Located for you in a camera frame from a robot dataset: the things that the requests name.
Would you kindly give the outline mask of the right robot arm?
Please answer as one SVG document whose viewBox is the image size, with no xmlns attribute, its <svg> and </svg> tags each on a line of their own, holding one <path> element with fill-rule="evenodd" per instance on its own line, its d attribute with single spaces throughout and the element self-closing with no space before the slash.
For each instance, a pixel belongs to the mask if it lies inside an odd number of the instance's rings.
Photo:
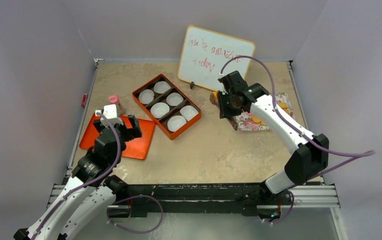
<svg viewBox="0 0 382 240">
<path fill-rule="evenodd" d="M 274 202 L 281 191 L 307 182 L 327 167 L 328 154 L 315 145 L 327 148 L 328 138 L 308 131 L 283 109 L 274 105 L 273 96 L 261 84 L 248 85 L 238 71 L 218 81 L 225 90 L 217 93 L 220 118 L 230 119 L 243 112 L 251 113 L 264 122 L 291 153 L 283 170 L 261 184 L 259 196 L 263 202 Z"/>
</svg>

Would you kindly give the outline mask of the orange fish cookie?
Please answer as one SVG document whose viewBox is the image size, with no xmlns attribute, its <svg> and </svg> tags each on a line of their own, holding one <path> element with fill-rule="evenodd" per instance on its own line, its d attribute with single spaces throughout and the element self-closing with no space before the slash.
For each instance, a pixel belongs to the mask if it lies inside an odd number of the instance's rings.
<svg viewBox="0 0 382 240">
<path fill-rule="evenodd" d="M 217 92 L 212 92 L 210 95 L 210 102 L 213 105 L 218 105 L 218 98 L 217 98 Z"/>
</svg>

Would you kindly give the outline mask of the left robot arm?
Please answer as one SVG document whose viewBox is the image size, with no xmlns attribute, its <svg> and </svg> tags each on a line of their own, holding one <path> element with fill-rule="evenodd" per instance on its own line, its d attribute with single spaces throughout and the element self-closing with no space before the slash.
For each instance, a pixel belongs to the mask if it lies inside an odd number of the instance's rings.
<svg viewBox="0 0 382 240">
<path fill-rule="evenodd" d="M 30 227 L 16 231 L 16 240 L 71 240 L 102 208 L 123 204 L 128 191 L 111 173 L 121 161 L 126 142 L 142 137 L 138 120 L 129 115 L 131 127 L 120 118 L 99 113 L 94 121 L 99 136 L 79 160 L 63 190 Z"/>
</svg>

